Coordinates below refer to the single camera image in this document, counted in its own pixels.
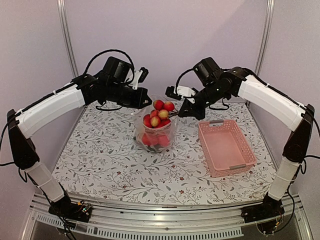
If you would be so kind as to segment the red yellow apple toy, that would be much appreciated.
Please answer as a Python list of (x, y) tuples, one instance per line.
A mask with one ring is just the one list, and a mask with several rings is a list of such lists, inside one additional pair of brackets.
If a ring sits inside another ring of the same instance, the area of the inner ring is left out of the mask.
[(168, 112), (173, 112), (175, 109), (175, 105), (171, 101), (166, 101), (163, 104), (163, 109), (168, 111)]

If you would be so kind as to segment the red yellow peach toy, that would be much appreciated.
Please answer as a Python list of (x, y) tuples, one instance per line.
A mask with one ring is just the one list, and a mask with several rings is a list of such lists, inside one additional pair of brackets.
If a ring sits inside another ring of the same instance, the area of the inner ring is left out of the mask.
[(163, 109), (164, 102), (160, 99), (157, 99), (153, 102), (153, 107), (155, 110), (160, 111)]

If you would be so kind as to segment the small red peach toy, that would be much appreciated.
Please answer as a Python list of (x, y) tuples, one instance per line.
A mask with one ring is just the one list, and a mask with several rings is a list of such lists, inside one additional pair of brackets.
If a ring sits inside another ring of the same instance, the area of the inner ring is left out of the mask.
[(161, 119), (158, 116), (153, 116), (150, 118), (150, 124), (153, 128), (156, 128), (160, 123)]

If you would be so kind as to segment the clear zip top bag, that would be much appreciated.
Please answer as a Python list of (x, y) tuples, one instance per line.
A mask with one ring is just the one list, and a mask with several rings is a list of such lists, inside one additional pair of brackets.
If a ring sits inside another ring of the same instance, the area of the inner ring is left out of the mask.
[[(161, 123), (157, 127), (149, 128), (143, 124), (143, 117), (147, 114), (151, 114), (155, 108), (153, 104), (147, 106), (133, 115), (133, 124), (135, 127), (134, 141), (135, 143), (146, 151), (153, 153), (160, 153), (168, 149), (174, 142), (177, 128), (178, 128), (178, 111), (174, 109), (169, 112), (168, 118), (161, 120)], [(147, 146), (142, 143), (142, 136), (144, 133), (150, 135), (167, 135), (170, 140), (170, 145), (168, 147), (161, 147), (160, 145)]]

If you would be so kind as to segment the red strawberry toy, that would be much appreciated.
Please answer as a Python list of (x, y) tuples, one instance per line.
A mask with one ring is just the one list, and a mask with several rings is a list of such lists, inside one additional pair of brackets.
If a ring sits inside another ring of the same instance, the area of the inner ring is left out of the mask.
[(166, 148), (170, 145), (170, 139), (168, 138), (167, 135), (164, 135), (164, 134), (158, 135), (157, 139), (158, 139), (158, 144), (163, 148)]

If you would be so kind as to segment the orange red mango toy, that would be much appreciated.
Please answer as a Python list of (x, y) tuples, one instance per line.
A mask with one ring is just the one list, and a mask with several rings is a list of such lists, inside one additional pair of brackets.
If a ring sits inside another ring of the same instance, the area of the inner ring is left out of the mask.
[(156, 146), (160, 144), (159, 136), (144, 133), (142, 135), (141, 141), (146, 146)]

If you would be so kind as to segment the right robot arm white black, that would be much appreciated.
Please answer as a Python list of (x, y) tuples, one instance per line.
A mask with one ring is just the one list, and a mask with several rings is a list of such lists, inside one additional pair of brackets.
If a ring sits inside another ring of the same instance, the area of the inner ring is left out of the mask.
[(278, 210), (278, 203), (298, 173), (298, 168), (307, 155), (310, 144), (315, 110), (312, 105), (303, 105), (280, 90), (261, 80), (248, 68), (222, 69), (212, 57), (202, 59), (185, 71), (194, 72), (203, 85), (197, 91), (180, 86), (177, 79), (173, 93), (184, 98), (179, 117), (195, 117), (202, 120), (205, 109), (224, 98), (240, 97), (251, 102), (280, 120), (291, 131), (283, 148), (282, 160), (275, 179), (267, 192), (266, 201), (259, 206), (262, 218), (269, 218)]

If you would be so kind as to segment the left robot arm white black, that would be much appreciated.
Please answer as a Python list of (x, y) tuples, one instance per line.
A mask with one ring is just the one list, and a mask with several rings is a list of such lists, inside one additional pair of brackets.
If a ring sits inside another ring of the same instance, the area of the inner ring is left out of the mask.
[(8, 136), (14, 164), (24, 170), (44, 191), (63, 217), (70, 217), (74, 213), (74, 205), (69, 202), (63, 187), (53, 178), (47, 167), (40, 163), (31, 137), (60, 116), (93, 102), (101, 105), (114, 102), (120, 107), (132, 109), (151, 105), (148, 90), (138, 86), (148, 73), (145, 67), (135, 70), (133, 64), (111, 56), (99, 73), (84, 73), (24, 109), (7, 113)]

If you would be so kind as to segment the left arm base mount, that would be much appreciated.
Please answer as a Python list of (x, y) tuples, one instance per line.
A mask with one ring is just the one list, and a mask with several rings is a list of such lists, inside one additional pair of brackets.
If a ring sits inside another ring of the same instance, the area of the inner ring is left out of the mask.
[(48, 212), (61, 218), (88, 223), (92, 214), (92, 205), (83, 200), (74, 203), (69, 196), (64, 196), (57, 202), (51, 202)]

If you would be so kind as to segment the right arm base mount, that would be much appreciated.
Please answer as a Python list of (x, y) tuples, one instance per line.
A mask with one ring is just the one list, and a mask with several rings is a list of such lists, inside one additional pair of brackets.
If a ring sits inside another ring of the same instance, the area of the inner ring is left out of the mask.
[(262, 203), (246, 206), (241, 209), (241, 217), (245, 223), (257, 222), (272, 218), (257, 225), (258, 230), (265, 235), (275, 233), (280, 222), (276, 217), (281, 217), (285, 213), (281, 200), (271, 198), (268, 193), (264, 196)]

